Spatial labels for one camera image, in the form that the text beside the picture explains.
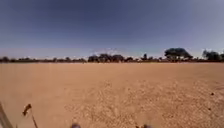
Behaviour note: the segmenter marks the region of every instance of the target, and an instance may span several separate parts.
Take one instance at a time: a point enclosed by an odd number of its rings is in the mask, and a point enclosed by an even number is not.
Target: treeline
[[[9,58],[7,56],[1,57],[0,62],[2,63],[86,63],[86,62],[96,62],[96,63],[118,63],[118,62],[224,62],[224,53],[218,53],[215,51],[204,51],[202,53],[203,59],[194,58],[188,51],[184,48],[170,48],[164,51],[164,56],[166,58],[154,58],[148,57],[144,54],[140,58],[124,57],[120,54],[110,55],[107,53],[102,53],[99,55],[89,56],[87,59],[71,59],[66,58],[52,58],[52,59],[34,59],[34,58]]]

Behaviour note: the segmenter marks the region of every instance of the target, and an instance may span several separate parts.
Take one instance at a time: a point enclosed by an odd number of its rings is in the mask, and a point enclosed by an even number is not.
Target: blue sky
[[[1,0],[0,56],[224,50],[223,0]]]

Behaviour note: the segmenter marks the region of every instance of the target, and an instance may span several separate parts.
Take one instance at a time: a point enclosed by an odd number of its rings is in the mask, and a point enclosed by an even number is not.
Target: dry sandy ground
[[[39,128],[223,128],[224,64],[1,64],[0,101],[18,128],[28,103]]]

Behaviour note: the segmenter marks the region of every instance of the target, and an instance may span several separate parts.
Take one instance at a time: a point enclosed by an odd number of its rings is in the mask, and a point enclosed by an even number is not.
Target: acacia tree
[[[96,55],[89,56],[88,62],[99,62],[99,58]]]
[[[82,63],[85,63],[85,62],[86,62],[86,60],[85,60],[84,58],[80,58],[80,59],[78,59],[78,60],[77,60],[77,62],[82,62]]]
[[[58,62],[58,58],[53,58],[53,60],[52,60],[53,62]]]
[[[65,61],[66,61],[66,62],[71,62],[71,59],[70,59],[69,57],[66,57],[66,58],[65,58]]]
[[[215,51],[203,51],[203,54],[202,56],[208,60],[208,61],[212,61],[212,62],[218,62],[218,61],[221,61],[222,59],[222,55],[219,55],[218,52],[215,52]]]
[[[107,53],[102,53],[99,55],[99,61],[100,62],[111,62],[112,56]]]
[[[170,48],[164,53],[166,58],[171,61],[177,61],[181,59],[192,59],[193,56],[188,53],[184,48]]]
[[[222,61],[224,61],[224,53],[220,54]]]
[[[125,59],[125,62],[132,62],[132,61],[134,61],[134,59],[133,59],[132,57],[127,57],[127,58]]]
[[[142,60],[142,61],[146,61],[146,60],[148,60],[148,58],[147,58],[147,54],[144,54],[144,55],[143,55],[143,58],[141,58],[141,60]]]
[[[116,54],[112,56],[112,60],[113,62],[123,62],[125,59],[122,55]]]
[[[24,58],[24,62],[31,62],[31,59],[29,57]]]
[[[2,57],[2,62],[9,62],[9,58],[7,56]]]

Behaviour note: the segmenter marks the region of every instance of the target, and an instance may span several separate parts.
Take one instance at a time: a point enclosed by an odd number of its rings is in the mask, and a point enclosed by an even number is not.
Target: sand
[[[224,64],[0,64],[0,101],[18,128],[28,103],[39,128],[223,128]]]

